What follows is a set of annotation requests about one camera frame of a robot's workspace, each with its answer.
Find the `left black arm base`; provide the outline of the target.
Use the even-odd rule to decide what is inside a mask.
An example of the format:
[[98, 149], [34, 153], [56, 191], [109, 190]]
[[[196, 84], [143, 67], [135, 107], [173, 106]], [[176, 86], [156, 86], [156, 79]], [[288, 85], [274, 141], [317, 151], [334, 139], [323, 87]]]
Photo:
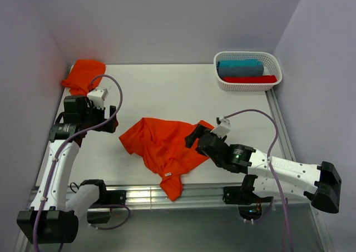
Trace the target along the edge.
[[[66, 202], [66, 210], [71, 211], [80, 219], [86, 216], [89, 226], [99, 230], [112, 230], [123, 225], [131, 216], [130, 209], [125, 205], [125, 190], [107, 190], [103, 180], [85, 180], [74, 185], [75, 193]], [[123, 208], [127, 211], [127, 217], [123, 222], [116, 226], [103, 227], [103, 224], [109, 222], [112, 210]]]

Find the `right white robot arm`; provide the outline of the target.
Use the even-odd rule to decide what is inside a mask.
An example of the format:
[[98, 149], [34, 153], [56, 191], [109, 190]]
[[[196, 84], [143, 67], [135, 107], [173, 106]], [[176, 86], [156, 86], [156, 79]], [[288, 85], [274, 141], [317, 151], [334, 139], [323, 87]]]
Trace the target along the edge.
[[339, 212], [342, 179], [332, 163], [302, 164], [225, 140], [202, 124], [185, 137], [187, 148], [209, 157], [219, 168], [245, 175], [241, 185], [224, 188], [226, 204], [251, 205], [281, 197], [309, 200], [325, 213]]

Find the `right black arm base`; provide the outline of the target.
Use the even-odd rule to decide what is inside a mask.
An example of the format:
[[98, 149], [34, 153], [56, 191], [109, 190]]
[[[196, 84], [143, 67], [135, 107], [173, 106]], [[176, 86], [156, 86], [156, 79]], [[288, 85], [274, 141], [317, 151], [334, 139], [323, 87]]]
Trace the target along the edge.
[[243, 220], [258, 220], [263, 215], [263, 203], [269, 206], [265, 211], [272, 207], [273, 197], [259, 197], [252, 191], [242, 191], [241, 186], [226, 186], [223, 188], [222, 200], [227, 205], [236, 205], [239, 215]]

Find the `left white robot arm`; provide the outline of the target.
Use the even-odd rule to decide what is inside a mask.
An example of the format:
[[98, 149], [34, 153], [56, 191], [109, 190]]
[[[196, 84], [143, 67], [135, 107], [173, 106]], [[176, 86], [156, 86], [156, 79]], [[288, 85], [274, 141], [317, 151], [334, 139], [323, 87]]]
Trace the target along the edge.
[[41, 185], [30, 208], [20, 211], [17, 225], [28, 241], [39, 244], [64, 244], [75, 240], [79, 219], [91, 206], [108, 202], [103, 180], [85, 180], [72, 200], [66, 199], [73, 163], [88, 131], [114, 133], [119, 106], [110, 106], [105, 118], [103, 100], [93, 96], [67, 96], [64, 110], [50, 129], [49, 156]]

